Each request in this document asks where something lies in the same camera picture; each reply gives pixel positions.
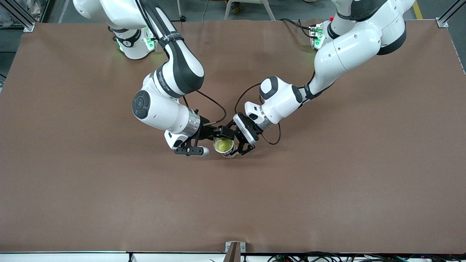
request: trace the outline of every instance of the metal bracket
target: metal bracket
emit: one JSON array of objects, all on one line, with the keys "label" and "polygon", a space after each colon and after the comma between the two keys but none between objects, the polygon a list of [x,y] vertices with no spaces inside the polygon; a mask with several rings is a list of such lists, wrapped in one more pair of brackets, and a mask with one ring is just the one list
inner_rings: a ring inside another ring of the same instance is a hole
[{"label": "metal bracket", "polygon": [[439,17],[436,17],[436,18],[435,18],[435,21],[437,21],[437,26],[438,26],[439,28],[447,28],[447,27],[448,27],[448,22],[445,22],[445,23],[440,22],[440,18],[439,18]]},{"label": "metal bracket", "polygon": [[226,255],[223,262],[240,262],[241,252],[246,252],[246,242],[229,241],[225,242]]},{"label": "metal bracket", "polygon": [[228,241],[225,242],[225,252],[228,252],[228,249],[230,248],[232,243],[239,243],[240,244],[240,250],[242,253],[246,252],[246,242],[241,242],[241,241]]},{"label": "metal bracket", "polygon": [[25,27],[23,32],[24,33],[31,33],[32,31],[34,31],[34,27],[35,27],[35,23],[32,23],[32,27],[30,27],[30,28]]}]

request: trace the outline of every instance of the brown tabletop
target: brown tabletop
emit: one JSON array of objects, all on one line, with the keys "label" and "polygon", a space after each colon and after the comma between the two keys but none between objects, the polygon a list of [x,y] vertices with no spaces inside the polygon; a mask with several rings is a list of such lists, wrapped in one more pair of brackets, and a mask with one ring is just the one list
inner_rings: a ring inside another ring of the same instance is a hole
[{"label": "brown tabletop", "polygon": [[[177,27],[228,121],[253,84],[312,76],[309,39],[284,22]],[[163,52],[132,61],[104,24],[37,24],[0,95],[0,251],[216,251],[242,240],[254,252],[463,253],[466,77],[447,29],[407,27],[401,49],[284,119],[277,146],[262,139],[223,159],[174,155],[163,131],[132,115]]]}]

